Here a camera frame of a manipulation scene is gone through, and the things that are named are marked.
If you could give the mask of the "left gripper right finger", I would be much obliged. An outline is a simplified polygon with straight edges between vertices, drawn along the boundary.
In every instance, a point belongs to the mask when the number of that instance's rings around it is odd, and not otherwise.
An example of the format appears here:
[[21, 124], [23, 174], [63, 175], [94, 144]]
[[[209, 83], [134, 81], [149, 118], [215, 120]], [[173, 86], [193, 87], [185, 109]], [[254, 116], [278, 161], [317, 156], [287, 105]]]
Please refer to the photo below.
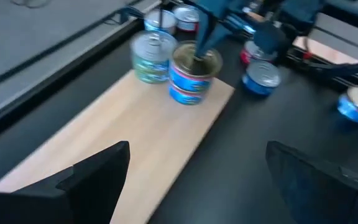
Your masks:
[[358, 173], [277, 141], [265, 158], [297, 224], [358, 224]]

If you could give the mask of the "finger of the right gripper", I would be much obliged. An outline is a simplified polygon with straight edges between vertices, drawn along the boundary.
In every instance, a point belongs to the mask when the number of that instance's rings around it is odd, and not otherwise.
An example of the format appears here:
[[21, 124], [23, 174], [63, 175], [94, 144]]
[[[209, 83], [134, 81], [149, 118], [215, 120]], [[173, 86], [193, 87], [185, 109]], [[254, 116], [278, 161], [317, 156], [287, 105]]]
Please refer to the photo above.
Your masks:
[[196, 36], [196, 50], [195, 50], [195, 57], [201, 58], [205, 52], [205, 45], [207, 42], [207, 38], [209, 37], [210, 33], [210, 16], [209, 15], [200, 15], [200, 20], [198, 23], [198, 32]]
[[210, 33], [207, 38], [207, 42], [204, 47], [205, 52], [202, 57], [206, 55], [207, 51], [212, 50], [221, 40], [231, 34], [231, 31], [220, 22], [214, 22], [212, 18], [210, 18], [210, 21]]

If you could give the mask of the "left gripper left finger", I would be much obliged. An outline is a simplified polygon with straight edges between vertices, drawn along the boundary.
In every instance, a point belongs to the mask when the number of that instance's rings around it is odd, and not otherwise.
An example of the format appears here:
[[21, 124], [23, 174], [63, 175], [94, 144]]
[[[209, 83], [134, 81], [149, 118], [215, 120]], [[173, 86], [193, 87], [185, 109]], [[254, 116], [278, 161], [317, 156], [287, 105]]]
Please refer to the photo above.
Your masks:
[[0, 224], [109, 224], [130, 162], [118, 143], [12, 193], [0, 193]]

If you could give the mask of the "silver-lid green tuna can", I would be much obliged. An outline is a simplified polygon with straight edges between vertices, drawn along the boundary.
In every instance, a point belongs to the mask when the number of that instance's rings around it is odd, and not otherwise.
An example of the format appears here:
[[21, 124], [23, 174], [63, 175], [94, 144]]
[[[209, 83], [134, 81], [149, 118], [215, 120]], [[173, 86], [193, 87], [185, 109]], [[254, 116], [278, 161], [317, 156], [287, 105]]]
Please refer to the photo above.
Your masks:
[[174, 48], [174, 36], [162, 31], [142, 31], [131, 40], [132, 61], [135, 67], [166, 71]]

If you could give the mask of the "wooden shelf with black frame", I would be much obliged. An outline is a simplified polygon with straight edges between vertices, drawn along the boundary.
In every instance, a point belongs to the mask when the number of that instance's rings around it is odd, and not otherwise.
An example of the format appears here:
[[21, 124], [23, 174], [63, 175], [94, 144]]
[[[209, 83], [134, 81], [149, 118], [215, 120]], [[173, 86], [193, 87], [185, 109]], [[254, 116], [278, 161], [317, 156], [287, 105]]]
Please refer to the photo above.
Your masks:
[[144, 224], [233, 91], [214, 79], [201, 104], [185, 106], [170, 98], [166, 84], [144, 83], [128, 71], [0, 179], [0, 193], [12, 193], [128, 141], [126, 181], [109, 224]]

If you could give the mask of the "silver-lid red can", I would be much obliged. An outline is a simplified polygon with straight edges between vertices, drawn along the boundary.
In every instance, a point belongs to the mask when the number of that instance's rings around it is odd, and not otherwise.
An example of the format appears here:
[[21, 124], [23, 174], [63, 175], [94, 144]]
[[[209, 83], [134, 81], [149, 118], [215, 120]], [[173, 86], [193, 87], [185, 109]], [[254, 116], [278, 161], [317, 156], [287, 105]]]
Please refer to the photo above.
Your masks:
[[177, 19], [177, 28], [185, 32], [196, 32], [199, 23], [199, 14], [194, 6], [182, 4], [173, 8]]
[[241, 50], [240, 58], [245, 65], [250, 64], [253, 61], [266, 61], [273, 62], [277, 57], [277, 53], [265, 53], [263, 52], [253, 40], [245, 42], [244, 47]]

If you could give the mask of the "silver-lid white-green can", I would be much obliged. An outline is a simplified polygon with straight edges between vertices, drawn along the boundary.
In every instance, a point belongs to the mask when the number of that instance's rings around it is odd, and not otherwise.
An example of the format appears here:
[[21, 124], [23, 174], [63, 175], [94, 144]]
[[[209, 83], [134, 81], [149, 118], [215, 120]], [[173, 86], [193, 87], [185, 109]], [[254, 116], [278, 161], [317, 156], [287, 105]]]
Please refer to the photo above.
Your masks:
[[173, 35], [177, 26], [175, 15], [167, 10], [162, 10], [162, 26], [160, 26], [160, 9], [154, 9], [144, 16], [146, 30], [159, 30]]

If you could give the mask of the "silver-lid blue can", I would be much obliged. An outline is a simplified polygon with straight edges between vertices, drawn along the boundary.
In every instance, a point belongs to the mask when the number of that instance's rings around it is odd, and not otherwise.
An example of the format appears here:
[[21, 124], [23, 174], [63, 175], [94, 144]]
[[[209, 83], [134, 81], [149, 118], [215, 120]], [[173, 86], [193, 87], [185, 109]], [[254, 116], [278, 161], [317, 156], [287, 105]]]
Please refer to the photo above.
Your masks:
[[242, 76], [244, 86], [258, 95], [270, 95], [281, 80], [278, 68], [266, 61], [251, 62]]

